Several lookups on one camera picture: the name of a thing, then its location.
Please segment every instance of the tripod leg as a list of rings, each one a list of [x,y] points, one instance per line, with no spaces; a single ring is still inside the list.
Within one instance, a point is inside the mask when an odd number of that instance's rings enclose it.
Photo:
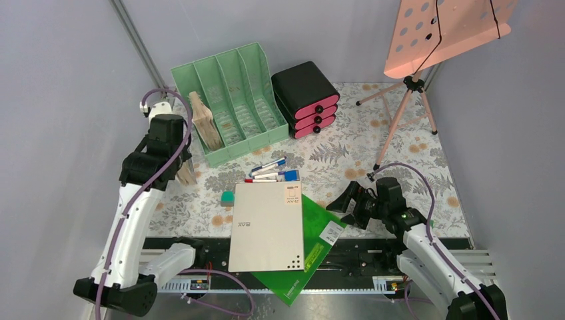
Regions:
[[[432,134],[437,135],[438,129],[436,128],[436,122],[434,121],[434,116],[432,115],[432,110],[430,109],[430,103],[428,102],[428,96],[426,92],[423,91],[420,93],[422,96],[422,101],[424,102],[424,106],[426,107],[426,113],[428,114],[428,120],[430,121],[430,126],[432,126]]]
[[[384,147],[380,151],[380,155],[378,156],[378,159],[376,160],[376,163],[374,164],[373,170],[377,170],[380,167],[380,163],[382,162],[382,158],[384,158],[384,154],[386,153],[386,150],[388,149],[388,145],[390,145],[390,142],[392,141],[392,138],[394,137],[394,132],[396,131],[396,128],[398,127],[398,123],[400,122],[400,119],[402,118],[402,114],[404,113],[404,109],[406,109],[406,105],[408,105],[408,100],[410,99],[411,95],[412,95],[412,90],[408,90],[404,94],[404,97],[402,98],[402,102],[400,102],[400,107],[398,108],[396,115],[394,115],[394,119],[392,120],[392,124],[390,124],[390,133],[388,134],[388,137],[386,138],[386,142],[384,143]]]
[[[394,89],[396,89],[396,88],[398,88],[398,87],[401,87],[401,86],[403,86],[403,85],[404,85],[404,83],[402,83],[402,82],[399,82],[399,83],[397,83],[396,85],[391,85],[390,87],[388,87],[388,88],[386,88],[386,89],[384,89],[384,90],[381,90],[381,91],[375,93],[374,95],[371,95],[371,96],[369,96],[369,97],[367,97],[367,98],[365,98],[365,99],[363,99],[363,100],[357,101],[355,104],[356,104],[356,105],[361,105],[362,103],[365,103],[365,102],[367,102],[367,101],[369,101],[369,100],[371,100],[371,99],[373,99],[373,98],[376,98],[376,97],[378,97],[379,95],[384,95],[385,93],[387,93],[387,92],[389,92],[389,91],[392,91],[392,90],[394,90]]]

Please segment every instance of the barcode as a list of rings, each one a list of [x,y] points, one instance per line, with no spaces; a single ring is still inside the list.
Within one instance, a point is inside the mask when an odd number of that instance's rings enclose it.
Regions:
[[[320,238],[322,238],[330,245],[334,245],[342,232],[343,228],[340,225],[338,225],[334,221],[330,221],[324,228],[324,231],[322,231],[322,233],[320,234]]]

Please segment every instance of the floral tablecloth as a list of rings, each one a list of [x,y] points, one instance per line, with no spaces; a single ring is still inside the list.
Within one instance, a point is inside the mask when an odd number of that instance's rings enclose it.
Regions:
[[[287,139],[230,161],[209,168],[199,143],[191,145],[198,185],[182,186],[171,181],[163,201],[157,206],[148,236],[228,237],[231,234],[233,208],[221,207],[223,191],[234,190],[251,168],[287,156],[284,169],[299,169],[302,192],[325,207],[339,196],[351,180],[364,187],[374,187],[366,173],[374,165],[377,153],[388,135],[390,119],[381,98],[361,106],[355,102],[386,88],[391,83],[335,83],[341,94],[336,121],[318,135]],[[405,89],[386,94],[394,115]],[[175,111],[182,113],[177,101]],[[400,124],[425,114],[417,93],[404,112]],[[441,237],[468,237],[469,232],[455,192],[442,147],[437,135],[431,134],[424,118],[396,131],[383,164],[401,161],[421,170],[436,195],[434,230]],[[427,215],[430,197],[424,183],[410,170],[393,167],[381,176],[396,177],[408,205]],[[380,221],[371,221],[367,230],[347,227],[342,237],[391,237]]]

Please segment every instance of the gray wall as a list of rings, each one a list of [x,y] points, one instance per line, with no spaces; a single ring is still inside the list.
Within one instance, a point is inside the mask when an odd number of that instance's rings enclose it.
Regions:
[[[430,102],[472,235],[510,315],[562,318],[565,1],[525,1],[502,40],[455,57]]]
[[[0,314],[76,320],[153,85],[108,1],[0,12]]]
[[[124,0],[165,82],[170,69],[258,41],[271,73],[309,59],[331,81],[382,72],[398,1]]]

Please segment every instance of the green folder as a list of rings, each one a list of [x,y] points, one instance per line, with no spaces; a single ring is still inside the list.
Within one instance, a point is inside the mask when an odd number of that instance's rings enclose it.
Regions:
[[[302,195],[304,270],[252,274],[287,305],[292,305],[345,228],[339,218]]]

